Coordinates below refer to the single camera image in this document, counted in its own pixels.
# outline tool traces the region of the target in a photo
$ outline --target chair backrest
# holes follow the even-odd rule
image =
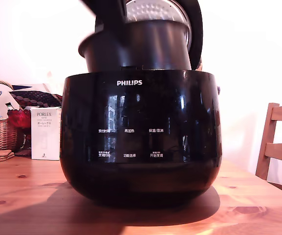
[[[256,169],[256,175],[264,180],[267,180],[270,158],[282,160],[282,143],[273,143],[277,121],[282,121],[282,106],[269,103]]]

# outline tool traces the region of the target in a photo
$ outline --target wood knot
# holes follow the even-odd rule
[[[5,203],[6,203],[6,201],[0,201],[0,205],[3,205]]]
[[[266,207],[236,207],[234,212],[241,214],[264,214],[267,211]]]

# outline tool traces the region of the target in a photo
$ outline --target black inner pot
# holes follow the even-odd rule
[[[190,70],[87,73],[65,81],[61,164],[82,195],[108,205],[182,204],[221,163],[213,75]]]
[[[87,37],[79,53],[89,72],[119,71],[122,67],[144,70],[191,70],[185,24],[150,20],[127,23],[117,38],[103,30]]]

